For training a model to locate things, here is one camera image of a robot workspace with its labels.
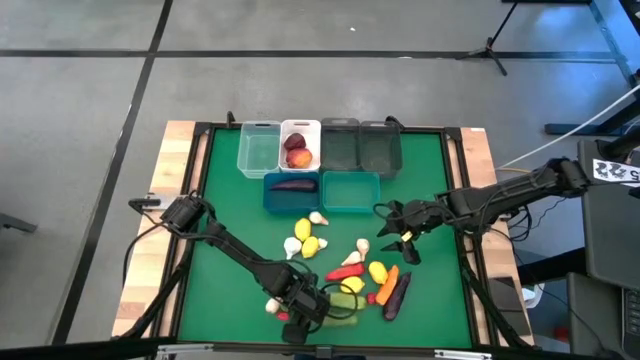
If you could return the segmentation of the red apple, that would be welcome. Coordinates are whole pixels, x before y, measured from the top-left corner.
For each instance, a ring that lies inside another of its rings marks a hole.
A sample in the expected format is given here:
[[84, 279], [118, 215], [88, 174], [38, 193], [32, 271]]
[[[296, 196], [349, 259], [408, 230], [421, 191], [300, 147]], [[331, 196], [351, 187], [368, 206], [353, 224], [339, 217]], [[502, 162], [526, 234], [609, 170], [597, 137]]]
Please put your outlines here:
[[286, 155], [286, 165], [290, 169], [307, 169], [312, 161], [313, 154], [307, 148], [294, 148]]

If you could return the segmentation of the long red pepper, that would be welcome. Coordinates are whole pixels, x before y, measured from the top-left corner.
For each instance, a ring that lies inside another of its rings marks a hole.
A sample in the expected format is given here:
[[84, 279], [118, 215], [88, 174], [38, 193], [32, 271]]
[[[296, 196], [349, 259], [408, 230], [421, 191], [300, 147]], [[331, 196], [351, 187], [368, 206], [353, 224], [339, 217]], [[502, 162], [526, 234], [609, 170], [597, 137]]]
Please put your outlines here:
[[329, 272], [325, 276], [325, 281], [338, 282], [353, 276], [359, 277], [364, 273], [365, 273], [365, 266], [363, 263], [347, 265]]

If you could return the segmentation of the grey translucent plastic basket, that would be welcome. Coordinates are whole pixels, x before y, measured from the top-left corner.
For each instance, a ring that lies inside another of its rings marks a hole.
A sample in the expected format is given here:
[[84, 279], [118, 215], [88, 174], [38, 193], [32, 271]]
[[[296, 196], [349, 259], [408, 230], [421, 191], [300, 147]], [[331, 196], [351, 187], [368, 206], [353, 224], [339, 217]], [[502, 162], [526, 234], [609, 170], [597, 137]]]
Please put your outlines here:
[[359, 126], [360, 122], [355, 118], [321, 120], [321, 169], [323, 171], [359, 169]]
[[359, 161], [362, 170], [381, 178], [394, 178], [403, 167], [401, 128], [396, 122], [365, 121], [359, 128]]

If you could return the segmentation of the black desk frame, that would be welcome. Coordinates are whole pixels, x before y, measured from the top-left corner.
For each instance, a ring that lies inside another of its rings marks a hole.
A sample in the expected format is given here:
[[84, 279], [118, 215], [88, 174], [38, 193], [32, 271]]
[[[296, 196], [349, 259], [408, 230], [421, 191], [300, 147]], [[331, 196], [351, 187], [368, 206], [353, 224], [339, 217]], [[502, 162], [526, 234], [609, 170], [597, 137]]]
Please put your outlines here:
[[[634, 88], [640, 85], [640, 80], [637, 80], [630, 72], [625, 57], [619, 50], [619, 47], [608, 30], [603, 15], [597, 8], [595, 0], [502, 0], [505, 3], [512, 3], [518, 1], [520, 3], [534, 4], [534, 3], [548, 3], [548, 4], [560, 4], [560, 5], [578, 5], [587, 6], [602, 33], [602, 36], [609, 48], [608, 53], [590, 53], [590, 52], [525, 52], [511, 55], [511, 58], [517, 59], [542, 59], [542, 60], [613, 60], [614, 63], [620, 68], [625, 79], [629, 85]], [[629, 96], [634, 95], [635, 99], [619, 109], [608, 119], [602, 123], [595, 124], [596, 119], [588, 120], [582, 125], [575, 124], [561, 124], [561, 123], [548, 123], [544, 125], [544, 132], [547, 135], [559, 135], [559, 136], [623, 136], [626, 131], [632, 129], [633, 126], [640, 124], [640, 89], [632, 89]]]

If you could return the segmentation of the black tripod stand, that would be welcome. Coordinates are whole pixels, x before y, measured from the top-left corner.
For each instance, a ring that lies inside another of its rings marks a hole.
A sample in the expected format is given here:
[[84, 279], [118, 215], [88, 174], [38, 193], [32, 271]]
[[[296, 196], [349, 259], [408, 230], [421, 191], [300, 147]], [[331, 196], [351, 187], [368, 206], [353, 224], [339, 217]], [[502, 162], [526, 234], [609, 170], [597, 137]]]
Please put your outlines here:
[[515, 9], [517, 8], [518, 4], [519, 4], [518, 1], [514, 1], [512, 3], [509, 11], [507, 12], [505, 17], [503, 18], [503, 20], [500, 23], [499, 27], [497, 28], [496, 32], [492, 36], [489, 36], [486, 39], [485, 44], [484, 44], [484, 46], [482, 48], [463, 53], [461, 56], [456, 57], [456, 60], [457, 61], [461, 61], [461, 60], [467, 60], [467, 59], [472, 59], [472, 58], [474, 58], [474, 59], [480, 59], [480, 58], [491, 59], [494, 62], [494, 64], [496, 65], [496, 67], [498, 68], [498, 70], [501, 73], [501, 75], [506, 77], [508, 75], [508, 72], [507, 72], [506, 68], [503, 66], [501, 60], [499, 59], [498, 55], [494, 51], [493, 47], [494, 47], [494, 44], [495, 44], [496, 40], [498, 39], [498, 37], [501, 35], [502, 31], [504, 30], [506, 24], [508, 23], [508, 21], [512, 17], [513, 13], [515, 12]]

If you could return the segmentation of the light green cucumber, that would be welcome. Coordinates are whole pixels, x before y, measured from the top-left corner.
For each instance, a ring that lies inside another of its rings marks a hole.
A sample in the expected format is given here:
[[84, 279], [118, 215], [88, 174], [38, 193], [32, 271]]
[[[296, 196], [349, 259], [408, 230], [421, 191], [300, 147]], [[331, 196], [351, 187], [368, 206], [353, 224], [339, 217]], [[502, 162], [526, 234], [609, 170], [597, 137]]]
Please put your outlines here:
[[330, 293], [331, 307], [347, 310], [363, 310], [367, 306], [367, 300], [362, 296], [346, 293]]

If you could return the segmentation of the teal plastic bin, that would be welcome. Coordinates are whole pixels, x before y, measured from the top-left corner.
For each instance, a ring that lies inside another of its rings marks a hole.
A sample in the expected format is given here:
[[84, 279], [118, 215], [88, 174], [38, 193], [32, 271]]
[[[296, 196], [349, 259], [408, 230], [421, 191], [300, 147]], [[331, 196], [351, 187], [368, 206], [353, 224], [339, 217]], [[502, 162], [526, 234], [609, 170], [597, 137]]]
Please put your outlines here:
[[375, 172], [327, 171], [321, 179], [325, 210], [372, 214], [380, 200], [380, 177]]

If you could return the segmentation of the black rig crossbar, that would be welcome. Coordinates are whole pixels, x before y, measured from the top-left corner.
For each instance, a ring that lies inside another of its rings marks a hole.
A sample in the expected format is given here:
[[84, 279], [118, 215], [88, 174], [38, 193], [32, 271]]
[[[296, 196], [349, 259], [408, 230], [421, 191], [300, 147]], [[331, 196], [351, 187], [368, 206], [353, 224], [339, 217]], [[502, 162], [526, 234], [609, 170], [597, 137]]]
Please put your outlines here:
[[[0, 360], [67, 360], [67, 359], [92, 359], [92, 360], [127, 360], [156, 355], [157, 347], [166, 344], [179, 343], [171, 337], [157, 338], [117, 338], [115, 340], [83, 342], [70, 344], [46, 345], [37, 347], [22, 347], [0, 349]], [[315, 356], [316, 345], [278, 345], [278, 344], [245, 344], [222, 342], [195, 342], [213, 343], [213, 352], [239, 352], [256, 354], [305, 354]], [[450, 349], [460, 351], [475, 351], [490, 353], [493, 360], [615, 360], [613, 358], [579, 355], [572, 353], [550, 352], [535, 347], [512, 348], [479, 345], [469, 349], [454, 348], [401, 348], [401, 347], [363, 347], [363, 346], [337, 346], [334, 347], [334, 356], [392, 356], [401, 357], [434, 357], [435, 349]]]

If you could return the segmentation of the white fiducial tag sheet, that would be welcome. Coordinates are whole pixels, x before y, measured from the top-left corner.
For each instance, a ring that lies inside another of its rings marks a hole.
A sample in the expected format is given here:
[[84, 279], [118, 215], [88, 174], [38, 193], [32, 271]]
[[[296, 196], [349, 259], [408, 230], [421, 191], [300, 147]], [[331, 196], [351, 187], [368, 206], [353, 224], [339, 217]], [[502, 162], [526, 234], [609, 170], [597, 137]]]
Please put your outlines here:
[[640, 187], [640, 167], [593, 159], [592, 168], [596, 180]]

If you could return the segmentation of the dark grey desk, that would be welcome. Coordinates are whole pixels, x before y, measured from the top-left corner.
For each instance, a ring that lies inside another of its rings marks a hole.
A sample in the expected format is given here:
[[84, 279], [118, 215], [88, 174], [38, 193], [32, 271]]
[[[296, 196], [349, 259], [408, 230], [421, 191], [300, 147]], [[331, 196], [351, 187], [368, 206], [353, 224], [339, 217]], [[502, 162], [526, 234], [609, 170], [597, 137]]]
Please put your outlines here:
[[[578, 160], [592, 186], [582, 196], [587, 273], [603, 282], [640, 290], [640, 195], [593, 177], [592, 160], [605, 159], [594, 141], [578, 143]], [[640, 167], [640, 152], [627, 165]]]

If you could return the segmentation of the white plastic basket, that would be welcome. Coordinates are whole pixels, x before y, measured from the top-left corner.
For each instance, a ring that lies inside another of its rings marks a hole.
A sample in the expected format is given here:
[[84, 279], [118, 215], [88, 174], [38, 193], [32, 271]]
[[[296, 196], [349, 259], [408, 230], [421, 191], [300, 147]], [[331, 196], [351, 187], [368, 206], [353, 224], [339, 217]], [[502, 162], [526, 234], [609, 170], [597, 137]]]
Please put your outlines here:
[[[311, 152], [311, 163], [306, 168], [291, 168], [287, 165], [288, 151], [284, 147], [287, 138], [294, 134], [302, 135], [306, 148]], [[321, 165], [321, 123], [318, 120], [289, 119], [281, 123], [278, 165], [282, 172], [318, 172]]]

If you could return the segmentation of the white cup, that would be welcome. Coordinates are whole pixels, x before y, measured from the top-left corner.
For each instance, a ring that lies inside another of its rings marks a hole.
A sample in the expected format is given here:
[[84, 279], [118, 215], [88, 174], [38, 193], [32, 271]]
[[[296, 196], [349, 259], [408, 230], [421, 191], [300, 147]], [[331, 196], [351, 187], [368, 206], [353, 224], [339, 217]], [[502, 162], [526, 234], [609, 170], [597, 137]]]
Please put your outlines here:
[[539, 304], [544, 294], [544, 288], [544, 283], [522, 287], [522, 295], [527, 309], [535, 308]]

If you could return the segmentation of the silver metal bracket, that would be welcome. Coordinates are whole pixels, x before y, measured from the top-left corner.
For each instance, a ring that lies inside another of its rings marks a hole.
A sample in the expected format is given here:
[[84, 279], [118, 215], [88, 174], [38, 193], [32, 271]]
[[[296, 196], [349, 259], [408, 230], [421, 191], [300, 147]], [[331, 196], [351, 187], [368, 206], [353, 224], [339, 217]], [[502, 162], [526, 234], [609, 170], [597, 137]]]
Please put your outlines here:
[[434, 357], [445, 360], [493, 360], [490, 353], [450, 349], [435, 349]]
[[213, 343], [184, 343], [159, 345], [156, 351], [156, 360], [172, 360], [177, 355], [213, 352]]

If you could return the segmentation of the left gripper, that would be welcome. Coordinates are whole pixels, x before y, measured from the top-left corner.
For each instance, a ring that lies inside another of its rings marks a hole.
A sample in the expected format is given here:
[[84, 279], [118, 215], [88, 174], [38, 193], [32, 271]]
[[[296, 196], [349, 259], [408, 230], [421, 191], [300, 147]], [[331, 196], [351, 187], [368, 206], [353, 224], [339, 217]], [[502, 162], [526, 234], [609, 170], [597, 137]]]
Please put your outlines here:
[[[301, 278], [294, 278], [280, 298], [289, 311], [316, 324], [323, 322], [330, 308], [329, 296], [318, 288], [318, 276], [312, 271], [304, 271]], [[308, 335], [307, 325], [288, 323], [282, 329], [282, 340], [288, 344], [304, 345]]]

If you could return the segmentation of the dark blue plastic bin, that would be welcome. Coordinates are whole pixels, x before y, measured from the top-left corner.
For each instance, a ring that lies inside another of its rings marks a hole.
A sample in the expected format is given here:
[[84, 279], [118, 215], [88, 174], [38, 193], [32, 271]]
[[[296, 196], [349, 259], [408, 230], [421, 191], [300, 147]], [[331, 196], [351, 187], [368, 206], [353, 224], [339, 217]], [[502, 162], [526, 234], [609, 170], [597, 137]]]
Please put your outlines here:
[[[309, 178], [317, 182], [318, 188], [314, 193], [270, 191], [271, 185], [297, 178]], [[263, 207], [272, 214], [307, 214], [320, 207], [319, 175], [316, 172], [286, 172], [270, 173], [264, 176]]]

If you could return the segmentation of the black keyboard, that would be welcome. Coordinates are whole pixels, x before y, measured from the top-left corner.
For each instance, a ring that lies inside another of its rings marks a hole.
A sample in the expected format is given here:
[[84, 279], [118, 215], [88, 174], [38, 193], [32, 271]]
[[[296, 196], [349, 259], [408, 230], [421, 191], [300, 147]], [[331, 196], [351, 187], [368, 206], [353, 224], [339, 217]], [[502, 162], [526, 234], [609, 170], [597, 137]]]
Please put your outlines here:
[[640, 360], [640, 292], [622, 290], [622, 348]]

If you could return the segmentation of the black table frame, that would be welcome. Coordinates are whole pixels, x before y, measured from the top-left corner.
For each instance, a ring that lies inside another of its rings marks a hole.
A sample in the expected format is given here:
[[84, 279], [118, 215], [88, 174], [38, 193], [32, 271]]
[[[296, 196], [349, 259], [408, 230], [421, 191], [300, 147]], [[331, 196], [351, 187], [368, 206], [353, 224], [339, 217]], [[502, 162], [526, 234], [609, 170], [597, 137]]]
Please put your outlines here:
[[[226, 197], [214, 184], [218, 177], [241, 177], [235, 164], [240, 131], [235, 122], [169, 122], [152, 190], [166, 194], [199, 190], [216, 208], [222, 208]], [[427, 180], [415, 184], [417, 194], [432, 194], [464, 182], [481, 186], [494, 181], [488, 171], [492, 163], [488, 140], [481, 128], [413, 126], [401, 137], [405, 171], [412, 172], [422, 163], [429, 167]], [[185, 247], [149, 220], [143, 220], [140, 228], [147, 238], [134, 250], [114, 335], [129, 330], [149, 307]], [[504, 338], [472, 289], [463, 283], [457, 265], [459, 252], [465, 251], [471, 262], [484, 263], [488, 276], [514, 276], [516, 263], [505, 231], [498, 226], [484, 237], [480, 249], [474, 249], [469, 239], [456, 239], [447, 228], [422, 238], [422, 262], [413, 269], [412, 283], [394, 321], [385, 321], [379, 309], [367, 308], [354, 325], [324, 327], [311, 334], [304, 350], [409, 356], [430, 348], [503, 346]], [[225, 283], [246, 306], [242, 314], [219, 312], [231, 300], [215, 274], [225, 266], [230, 267]], [[151, 323], [148, 335], [173, 337], [181, 343], [210, 343], [217, 350], [231, 352], [289, 353], [292, 346], [281, 339], [283, 325], [262, 309], [264, 300], [264, 293], [246, 270], [232, 265], [212, 247], [198, 248], [188, 273]]]

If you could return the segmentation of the purple eggplant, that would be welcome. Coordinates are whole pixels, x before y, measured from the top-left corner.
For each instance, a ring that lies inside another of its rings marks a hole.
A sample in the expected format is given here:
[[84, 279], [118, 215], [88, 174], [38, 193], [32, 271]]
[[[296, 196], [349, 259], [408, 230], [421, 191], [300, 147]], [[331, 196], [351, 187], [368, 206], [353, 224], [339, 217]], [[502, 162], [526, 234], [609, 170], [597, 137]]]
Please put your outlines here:
[[309, 178], [289, 179], [277, 182], [270, 186], [270, 191], [288, 191], [314, 193], [317, 191], [318, 184], [315, 180]]
[[387, 300], [386, 304], [383, 306], [382, 314], [383, 314], [383, 318], [386, 321], [393, 321], [397, 317], [400, 311], [400, 308], [403, 304], [407, 289], [411, 283], [411, 280], [412, 280], [411, 272], [402, 274], [397, 280], [397, 283], [389, 299]]

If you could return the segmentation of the clear plastic basket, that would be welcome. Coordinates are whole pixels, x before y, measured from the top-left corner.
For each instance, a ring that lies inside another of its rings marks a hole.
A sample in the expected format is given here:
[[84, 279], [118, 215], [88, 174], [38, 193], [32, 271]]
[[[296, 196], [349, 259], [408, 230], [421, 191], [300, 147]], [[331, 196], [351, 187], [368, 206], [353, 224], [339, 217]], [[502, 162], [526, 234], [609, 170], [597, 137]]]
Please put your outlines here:
[[279, 171], [281, 123], [247, 121], [241, 126], [237, 168], [249, 179]]

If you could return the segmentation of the black chair base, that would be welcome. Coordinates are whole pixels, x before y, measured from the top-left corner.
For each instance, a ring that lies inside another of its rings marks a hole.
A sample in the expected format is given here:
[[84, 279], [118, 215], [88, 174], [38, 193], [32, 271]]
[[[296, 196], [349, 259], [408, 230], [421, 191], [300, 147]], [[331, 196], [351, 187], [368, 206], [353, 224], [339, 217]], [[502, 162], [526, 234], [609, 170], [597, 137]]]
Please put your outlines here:
[[2, 229], [15, 229], [24, 233], [34, 233], [37, 226], [0, 212], [0, 230]]

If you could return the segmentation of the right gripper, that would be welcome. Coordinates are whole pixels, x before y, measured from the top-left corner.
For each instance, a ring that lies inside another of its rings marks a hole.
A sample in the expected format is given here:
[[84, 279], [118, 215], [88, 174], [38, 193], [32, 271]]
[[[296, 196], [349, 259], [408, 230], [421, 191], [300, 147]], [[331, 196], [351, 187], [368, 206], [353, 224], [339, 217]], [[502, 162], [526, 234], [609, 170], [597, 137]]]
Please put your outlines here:
[[[389, 234], [411, 233], [419, 236], [448, 221], [448, 209], [437, 202], [412, 200], [402, 203], [396, 200], [376, 205], [376, 215], [385, 221], [377, 233], [378, 237]], [[403, 260], [411, 265], [419, 265], [421, 258], [412, 242], [393, 242], [382, 248], [383, 252], [399, 252]]]

